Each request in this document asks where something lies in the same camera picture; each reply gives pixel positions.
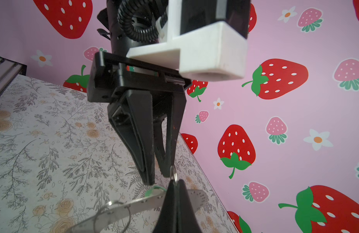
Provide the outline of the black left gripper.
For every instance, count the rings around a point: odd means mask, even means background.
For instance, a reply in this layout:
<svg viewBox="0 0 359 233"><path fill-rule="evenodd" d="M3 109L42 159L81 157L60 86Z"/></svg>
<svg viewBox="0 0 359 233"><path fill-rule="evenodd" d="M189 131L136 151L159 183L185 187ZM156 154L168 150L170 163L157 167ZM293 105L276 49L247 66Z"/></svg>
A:
<svg viewBox="0 0 359 233"><path fill-rule="evenodd" d="M154 152L162 175L170 177L186 106L185 90L191 85L177 70L108 52L95 53L87 100L111 103L109 122L145 185L155 182ZM149 91L166 93L152 106Z"/></svg>

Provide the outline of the aluminium front rail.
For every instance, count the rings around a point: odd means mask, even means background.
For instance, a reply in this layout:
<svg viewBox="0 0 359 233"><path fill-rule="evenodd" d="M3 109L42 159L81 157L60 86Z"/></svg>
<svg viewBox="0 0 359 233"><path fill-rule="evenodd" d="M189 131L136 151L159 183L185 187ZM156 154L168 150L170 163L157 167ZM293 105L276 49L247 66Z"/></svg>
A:
<svg viewBox="0 0 359 233"><path fill-rule="evenodd" d="M26 75L27 65L0 56L0 96L18 75Z"/></svg>

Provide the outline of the clear acrylic keyring holder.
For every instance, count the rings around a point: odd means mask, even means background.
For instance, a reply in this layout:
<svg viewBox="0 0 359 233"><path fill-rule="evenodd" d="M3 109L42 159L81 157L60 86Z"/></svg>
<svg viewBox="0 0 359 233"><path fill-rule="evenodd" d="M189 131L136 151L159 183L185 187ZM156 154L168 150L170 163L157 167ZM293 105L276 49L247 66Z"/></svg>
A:
<svg viewBox="0 0 359 233"><path fill-rule="evenodd" d="M208 195L203 190L188 189L189 198L194 212L201 209L209 201ZM151 197L136 199L128 203L118 204L112 201L104 205L93 217L69 228L68 233L99 233L105 227L123 218L132 217L144 211L162 208L165 193Z"/></svg>

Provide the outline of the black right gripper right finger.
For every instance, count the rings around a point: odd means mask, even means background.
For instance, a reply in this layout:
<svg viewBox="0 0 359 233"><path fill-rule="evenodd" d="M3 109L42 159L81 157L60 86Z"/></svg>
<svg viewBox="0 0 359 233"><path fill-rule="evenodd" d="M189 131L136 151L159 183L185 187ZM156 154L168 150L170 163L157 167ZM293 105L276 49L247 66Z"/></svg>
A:
<svg viewBox="0 0 359 233"><path fill-rule="evenodd" d="M202 233L183 180L176 185L176 232Z"/></svg>

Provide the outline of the silver key green tag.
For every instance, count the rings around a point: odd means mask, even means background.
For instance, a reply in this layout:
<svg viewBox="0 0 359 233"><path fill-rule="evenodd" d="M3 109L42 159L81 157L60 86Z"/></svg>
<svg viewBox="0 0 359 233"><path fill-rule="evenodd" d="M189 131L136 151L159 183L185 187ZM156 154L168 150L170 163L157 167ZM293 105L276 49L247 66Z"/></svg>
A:
<svg viewBox="0 0 359 233"><path fill-rule="evenodd" d="M165 193L167 191L167 187L169 186L169 183L171 181L174 182L174 184L178 183L178 175L176 172L176 167L174 165L172 165L170 167L170 176L169 176L169 180L164 180L161 179L160 183L158 184L154 184L153 186L151 186L145 193L144 193L144 197L151 197L157 194L161 194L161 193Z"/></svg>

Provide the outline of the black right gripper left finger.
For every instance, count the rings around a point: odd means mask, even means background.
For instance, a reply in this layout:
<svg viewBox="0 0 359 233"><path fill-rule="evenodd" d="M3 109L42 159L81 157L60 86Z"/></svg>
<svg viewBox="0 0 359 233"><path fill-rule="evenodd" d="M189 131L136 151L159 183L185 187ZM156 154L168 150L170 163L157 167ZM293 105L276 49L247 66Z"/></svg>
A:
<svg viewBox="0 0 359 233"><path fill-rule="evenodd" d="M176 233L178 211L178 183L171 180L167 188L162 210L153 233Z"/></svg>

